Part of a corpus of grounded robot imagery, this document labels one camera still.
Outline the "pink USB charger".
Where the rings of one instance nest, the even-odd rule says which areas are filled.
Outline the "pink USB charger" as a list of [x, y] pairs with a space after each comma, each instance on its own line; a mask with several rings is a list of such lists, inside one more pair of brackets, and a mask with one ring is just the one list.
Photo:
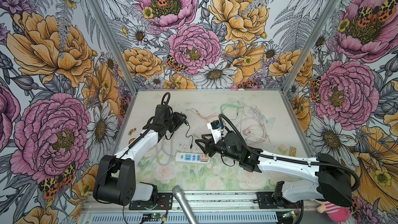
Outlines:
[[209, 156], [208, 155], [200, 155], [200, 162], [209, 163]]

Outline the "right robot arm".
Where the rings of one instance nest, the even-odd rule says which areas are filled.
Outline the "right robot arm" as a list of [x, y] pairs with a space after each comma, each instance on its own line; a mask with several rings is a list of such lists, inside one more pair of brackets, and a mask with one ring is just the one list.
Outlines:
[[297, 158], [249, 147], [233, 131], [215, 138], [204, 134], [195, 141], [202, 152], [210, 157], [219, 154], [237, 162], [247, 172], [273, 172], [298, 178], [298, 181], [279, 181], [271, 194], [278, 207], [305, 200], [324, 200], [341, 207], [352, 206], [352, 192], [360, 179], [356, 173], [341, 165], [331, 155], [322, 153], [318, 158]]

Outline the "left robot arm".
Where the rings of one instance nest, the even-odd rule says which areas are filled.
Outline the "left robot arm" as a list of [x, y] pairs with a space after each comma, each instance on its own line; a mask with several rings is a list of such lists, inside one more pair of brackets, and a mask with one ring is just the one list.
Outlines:
[[185, 114], [173, 112], [166, 104], [157, 105], [155, 115], [148, 120], [139, 137], [122, 151], [113, 156], [105, 155], [100, 160], [93, 198], [104, 204], [155, 206], [159, 201], [157, 186], [138, 182], [136, 167], [167, 132], [173, 134], [186, 123]]

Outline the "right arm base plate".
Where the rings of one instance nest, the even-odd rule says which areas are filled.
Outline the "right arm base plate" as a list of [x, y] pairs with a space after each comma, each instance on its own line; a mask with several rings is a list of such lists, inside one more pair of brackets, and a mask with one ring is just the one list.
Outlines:
[[289, 202], [282, 197], [275, 197], [271, 191], [256, 192], [256, 197], [254, 203], [258, 204], [259, 209], [301, 209], [302, 207], [300, 201]]

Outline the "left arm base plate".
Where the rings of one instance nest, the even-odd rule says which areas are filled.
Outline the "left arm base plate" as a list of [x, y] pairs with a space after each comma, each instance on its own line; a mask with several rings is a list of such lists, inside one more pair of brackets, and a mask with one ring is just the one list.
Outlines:
[[165, 211], [171, 210], [173, 206], [174, 196], [169, 192], [159, 192], [153, 200], [148, 201], [132, 201], [129, 205], [131, 211]]

